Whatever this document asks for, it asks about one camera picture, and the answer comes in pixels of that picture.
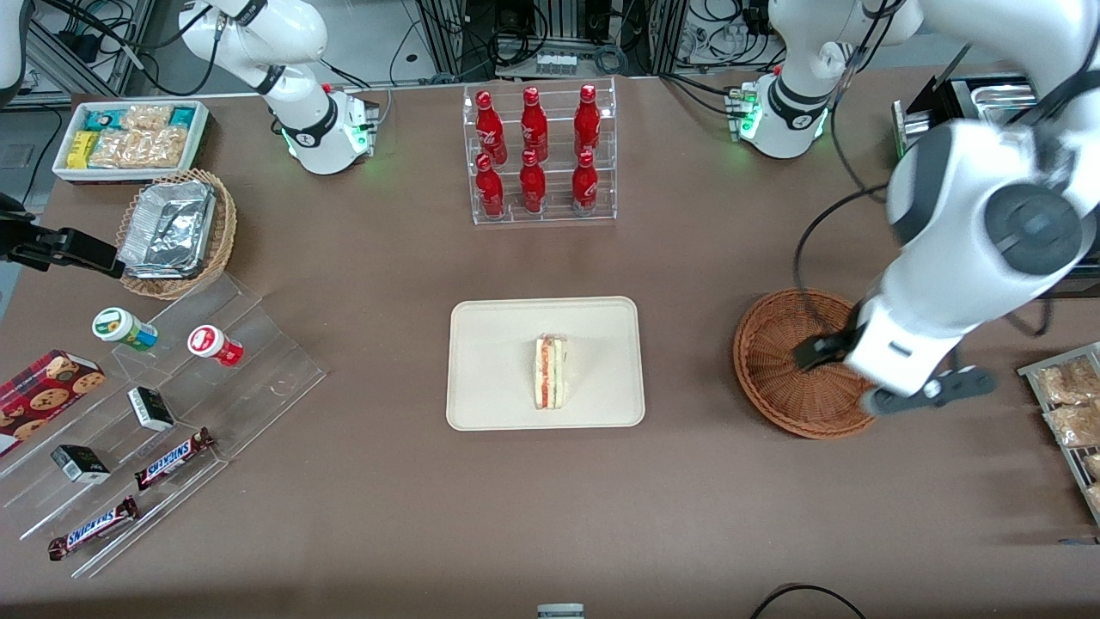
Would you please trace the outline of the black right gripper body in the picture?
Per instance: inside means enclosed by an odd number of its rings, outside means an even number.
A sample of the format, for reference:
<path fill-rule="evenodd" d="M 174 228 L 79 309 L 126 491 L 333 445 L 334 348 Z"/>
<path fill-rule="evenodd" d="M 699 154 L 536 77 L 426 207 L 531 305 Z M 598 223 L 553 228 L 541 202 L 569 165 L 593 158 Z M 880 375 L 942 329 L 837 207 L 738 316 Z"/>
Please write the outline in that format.
<path fill-rule="evenodd" d="M 34 215 L 25 211 L 19 200 L 1 194 L 1 259 L 21 264 L 28 269 L 42 269 L 42 262 L 16 257 L 15 254 L 21 244 L 38 239 L 38 228 L 32 224 L 33 219 Z"/>

